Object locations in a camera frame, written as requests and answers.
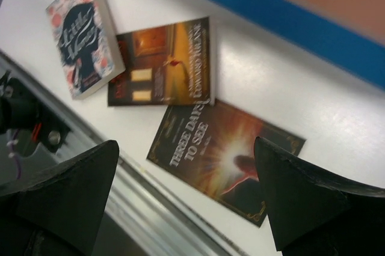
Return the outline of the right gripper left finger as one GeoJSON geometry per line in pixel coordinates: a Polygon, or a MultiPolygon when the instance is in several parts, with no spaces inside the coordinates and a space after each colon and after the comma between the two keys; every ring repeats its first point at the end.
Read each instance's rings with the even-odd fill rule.
{"type": "Polygon", "coordinates": [[[1,255],[91,255],[117,162],[108,140],[1,185],[1,255]]]}

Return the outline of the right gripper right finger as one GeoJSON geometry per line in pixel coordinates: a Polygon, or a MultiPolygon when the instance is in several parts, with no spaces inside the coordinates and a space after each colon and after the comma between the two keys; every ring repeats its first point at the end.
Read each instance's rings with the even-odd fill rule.
{"type": "Polygon", "coordinates": [[[283,255],[384,255],[384,189],[306,162],[267,139],[256,169],[283,255]]]}

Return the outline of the brown Edward Tulane book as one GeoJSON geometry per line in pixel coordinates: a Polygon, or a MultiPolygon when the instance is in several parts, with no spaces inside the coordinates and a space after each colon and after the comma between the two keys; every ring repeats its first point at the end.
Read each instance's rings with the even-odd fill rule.
{"type": "Polygon", "coordinates": [[[210,17],[117,35],[126,70],[108,84],[109,107],[213,105],[217,43],[210,17]]]}

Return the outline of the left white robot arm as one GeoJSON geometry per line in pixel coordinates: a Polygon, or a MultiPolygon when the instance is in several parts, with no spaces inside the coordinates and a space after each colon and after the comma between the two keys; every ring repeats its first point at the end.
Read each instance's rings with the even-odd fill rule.
{"type": "Polygon", "coordinates": [[[28,132],[33,144],[55,154],[65,142],[70,129],[53,110],[47,107],[19,79],[6,70],[1,76],[1,134],[8,138],[8,156],[19,160],[16,150],[20,133],[28,132]]]}

